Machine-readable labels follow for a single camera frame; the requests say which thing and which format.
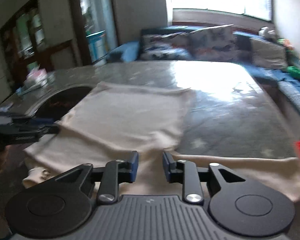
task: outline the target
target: metal rivet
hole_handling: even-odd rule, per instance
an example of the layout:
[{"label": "metal rivet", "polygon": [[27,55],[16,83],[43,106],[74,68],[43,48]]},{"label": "metal rivet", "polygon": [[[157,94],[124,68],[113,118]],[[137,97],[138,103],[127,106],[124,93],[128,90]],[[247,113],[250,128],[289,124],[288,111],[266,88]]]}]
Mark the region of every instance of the metal rivet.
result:
[{"label": "metal rivet", "polygon": [[189,194],[186,196],[186,200],[189,202],[197,203],[202,200],[202,197],[198,194]]},{"label": "metal rivet", "polygon": [[103,202],[111,202],[114,200],[114,196],[111,194],[101,194],[99,196],[99,200],[101,200]]},{"label": "metal rivet", "polygon": [[50,178],[50,171],[43,170],[41,173],[42,173],[42,176],[40,176],[40,179],[47,180]]}]

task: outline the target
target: black circular pad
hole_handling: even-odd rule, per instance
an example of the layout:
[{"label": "black circular pad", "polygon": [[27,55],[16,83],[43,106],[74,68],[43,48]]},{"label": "black circular pad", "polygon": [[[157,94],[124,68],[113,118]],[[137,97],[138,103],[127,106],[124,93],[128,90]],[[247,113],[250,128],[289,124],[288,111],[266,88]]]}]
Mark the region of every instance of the black circular pad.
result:
[{"label": "black circular pad", "polygon": [[28,210],[37,216],[52,216],[59,213],[65,207],[61,197],[54,195],[37,196],[29,200]]},{"label": "black circular pad", "polygon": [[295,214],[285,195],[253,180],[222,185],[211,198],[209,212],[225,229],[249,237],[285,232]]},{"label": "black circular pad", "polygon": [[62,193],[61,190],[53,194],[25,191],[8,202],[5,215],[11,229],[23,236],[55,238],[82,225],[91,209],[88,197],[79,191]]},{"label": "black circular pad", "polygon": [[248,216],[264,216],[272,210],[272,203],[260,195],[245,195],[235,201],[236,208]]}]

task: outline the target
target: patterned pillow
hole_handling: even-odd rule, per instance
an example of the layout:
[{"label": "patterned pillow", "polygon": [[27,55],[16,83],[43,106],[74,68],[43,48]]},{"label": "patterned pillow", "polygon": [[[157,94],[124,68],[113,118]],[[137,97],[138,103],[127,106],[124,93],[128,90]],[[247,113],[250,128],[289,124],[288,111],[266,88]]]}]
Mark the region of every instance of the patterned pillow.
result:
[{"label": "patterned pillow", "polygon": [[286,68],[286,49],[283,46],[260,38],[250,38],[252,45],[252,62],[254,65],[281,69]]},{"label": "patterned pillow", "polygon": [[142,60],[192,60],[192,56],[186,49],[149,49],[140,55]]},{"label": "patterned pillow", "polygon": [[155,44],[169,44],[173,48],[184,48],[188,49],[190,41],[189,41],[189,33],[172,33],[166,35],[158,35],[158,34],[149,34],[142,36],[143,45],[155,45]]},{"label": "patterned pillow", "polygon": [[192,60],[188,33],[142,36],[142,60]]},{"label": "patterned pillow", "polygon": [[189,33],[191,53],[196,60],[236,62],[238,48],[232,25],[208,27]]}]

